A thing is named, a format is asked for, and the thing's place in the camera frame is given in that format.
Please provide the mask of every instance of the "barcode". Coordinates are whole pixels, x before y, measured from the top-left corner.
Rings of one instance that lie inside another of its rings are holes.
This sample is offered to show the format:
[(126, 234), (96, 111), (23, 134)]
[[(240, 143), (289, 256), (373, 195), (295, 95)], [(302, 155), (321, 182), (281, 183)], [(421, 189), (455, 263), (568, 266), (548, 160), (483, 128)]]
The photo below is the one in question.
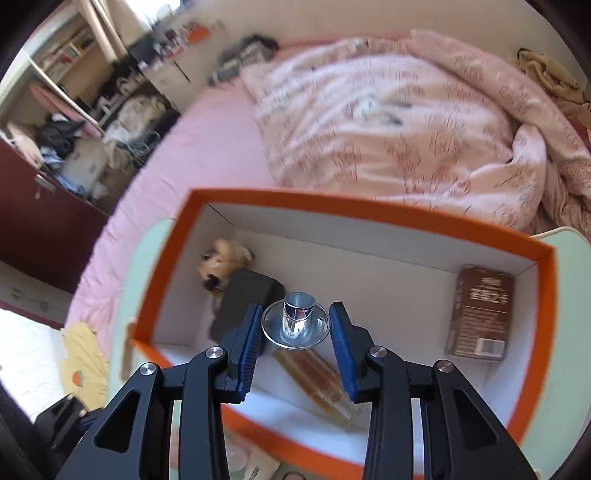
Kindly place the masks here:
[(492, 356), (494, 358), (502, 358), (505, 351), (505, 342), (502, 340), (490, 340), (488, 338), (479, 338), (476, 341), (477, 355)]

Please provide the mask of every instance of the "bed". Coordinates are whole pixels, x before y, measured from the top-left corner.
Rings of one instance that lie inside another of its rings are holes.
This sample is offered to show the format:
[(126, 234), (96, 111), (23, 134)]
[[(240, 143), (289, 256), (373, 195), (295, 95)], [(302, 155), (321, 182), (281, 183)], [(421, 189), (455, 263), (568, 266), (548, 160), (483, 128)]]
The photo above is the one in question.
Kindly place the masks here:
[[(396, 71), (388, 64), (370, 65), (384, 81), (380, 89), (392, 79), (407, 82), (387, 93), (402, 100), (376, 101), (371, 94), (366, 96), (369, 100), (358, 101), (359, 88), (366, 88), (368, 82), (366, 66), (358, 59), (363, 61), (370, 54), (381, 58), (384, 52), (411, 59), (410, 66), (403, 62)], [(552, 228), (535, 214), (541, 202), (554, 221), (570, 226), (578, 221), (580, 230), (591, 232), (591, 216), (580, 201), (591, 203), (589, 150), (542, 88), (499, 58), (428, 31), (400, 40), (361, 38), (313, 50), (292, 47), (280, 55), (279, 60), (285, 60), (280, 67), (250, 67), (241, 79), (208, 89), (198, 98), (134, 180), (97, 241), (66, 325), (87, 323), (107, 359), (129, 259), (146, 230), (157, 220), (174, 216), (191, 188), (318, 188), (442, 208), (531, 233)], [(414, 57), (427, 62), (417, 63)], [(316, 71), (326, 64), (337, 69), (343, 61), (358, 69), (355, 82), (361, 82), (361, 87), (354, 85), (353, 102), (348, 102), (351, 94), (345, 87), (333, 88), (330, 72), (323, 77)], [(432, 64), (455, 76), (438, 77), (440, 71), (433, 70)], [(497, 77), (489, 81), (494, 74)], [(321, 100), (314, 103), (313, 95)], [(429, 95), (434, 100), (428, 98), (425, 103), (423, 97)], [(299, 122), (296, 128), (290, 125), (293, 118)], [(517, 129), (516, 122), (522, 127)], [(348, 135), (336, 146), (335, 123), (345, 126), (341, 136)], [(366, 130), (355, 130), (360, 123)], [(393, 124), (396, 128), (408, 125), (410, 134), (400, 134), (400, 129), (384, 134), (384, 128)], [(477, 128), (471, 134), (457, 137), (458, 130), (467, 130), (461, 125), (472, 124)], [(318, 133), (321, 127), (324, 134)], [(413, 129), (418, 135), (413, 136)], [(371, 141), (351, 143), (350, 138), (362, 135)], [(397, 135), (406, 137), (391, 142)], [(551, 162), (546, 160), (544, 141)], [(494, 161), (483, 165), (482, 157)], [(557, 170), (563, 159), (569, 168)], [(396, 173), (384, 169), (384, 162), (392, 160), (399, 163)], [(461, 179), (461, 172), (470, 168)], [(328, 180), (315, 185), (319, 171)], [(449, 187), (439, 191), (441, 179)], [(388, 189), (395, 194), (385, 196)]]

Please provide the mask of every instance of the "silver perfume cap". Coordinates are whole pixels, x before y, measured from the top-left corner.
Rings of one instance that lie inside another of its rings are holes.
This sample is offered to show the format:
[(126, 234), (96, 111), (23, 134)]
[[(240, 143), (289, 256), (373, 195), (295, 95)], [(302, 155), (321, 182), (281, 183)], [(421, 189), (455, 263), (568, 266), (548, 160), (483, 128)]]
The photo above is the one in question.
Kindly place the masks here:
[(269, 305), (262, 315), (262, 331), (275, 345), (305, 350), (318, 345), (330, 331), (330, 319), (312, 295), (292, 292)]

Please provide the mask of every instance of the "beige blanket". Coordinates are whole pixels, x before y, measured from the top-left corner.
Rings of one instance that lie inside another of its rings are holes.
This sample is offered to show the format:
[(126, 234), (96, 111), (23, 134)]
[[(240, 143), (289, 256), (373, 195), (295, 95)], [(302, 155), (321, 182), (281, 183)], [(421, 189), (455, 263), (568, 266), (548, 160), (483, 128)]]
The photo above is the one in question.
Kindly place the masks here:
[(540, 202), (591, 238), (591, 155), (539, 85), (498, 57), (413, 31), (352, 38), (242, 74), (282, 186), (527, 229)]

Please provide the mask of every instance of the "blue gripper pad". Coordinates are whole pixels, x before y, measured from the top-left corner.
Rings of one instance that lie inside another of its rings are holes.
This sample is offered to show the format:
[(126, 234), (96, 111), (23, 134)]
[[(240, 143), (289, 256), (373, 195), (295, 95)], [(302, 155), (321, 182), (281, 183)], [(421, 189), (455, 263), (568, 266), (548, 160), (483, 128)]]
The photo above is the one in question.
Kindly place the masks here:
[(262, 307), (257, 305), (254, 312), (252, 312), (250, 328), (246, 336), (242, 354), (240, 355), (238, 390), (236, 393), (241, 401), (244, 401), (246, 394), (251, 390), (252, 377), (255, 373), (256, 358), (259, 354), (262, 338), (261, 317)]
[(343, 383), (343, 390), (347, 392), (351, 401), (357, 399), (358, 389), (355, 381), (355, 362), (349, 349), (349, 342), (343, 330), (341, 319), (335, 304), (330, 306), (330, 338), (335, 349), (336, 362), (339, 366), (340, 380)]

